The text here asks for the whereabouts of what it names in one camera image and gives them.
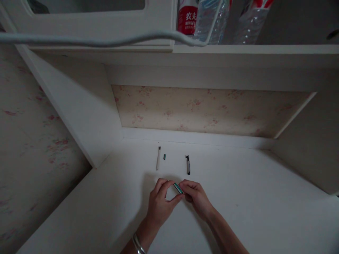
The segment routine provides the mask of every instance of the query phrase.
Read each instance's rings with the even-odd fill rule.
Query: bangle
[[[138,251],[138,254],[147,254],[146,251],[141,247],[141,244],[139,243],[139,239],[137,237],[137,233],[134,233],[132,237],[132,241],[134,243],[135,248]]]
[[[132,242],[134,244],[135,249],[137,250],[138,254],[142,254],[137,246],[137,243],[134,241],[134,238],[132,237]]]

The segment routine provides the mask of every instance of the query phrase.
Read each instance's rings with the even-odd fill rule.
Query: red label
[[[198,8],[184,6],[179,11],[178,31],[185,35],[194,35],[195,22],[197,21]]]

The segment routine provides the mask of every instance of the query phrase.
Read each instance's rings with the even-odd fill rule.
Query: pink floral pattern
[[[123,127],[273,138],[307,92],[112,85]]]
[[[0,45],[0,83],[0,250],[9,253],[91,167],[13,45]]]

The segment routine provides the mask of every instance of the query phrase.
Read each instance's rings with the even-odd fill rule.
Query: water bottle
[[[205,41],[211,29],[214,15],[220,0],[200,0],[194,39]],[[230,13],[231,0],[222,0],[218,18],[214,24],[209,44],[219,44],[224,36],[227,19]]]
[[[255,44],[273,0],[246,2],[238,21],[233,44]]]

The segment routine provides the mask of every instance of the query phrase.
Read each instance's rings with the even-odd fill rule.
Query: black marker
[[[190,157],[185,156],[185,158],[187,159],[187,174],[190,175],[191,174],[191,167],[190,167]]]

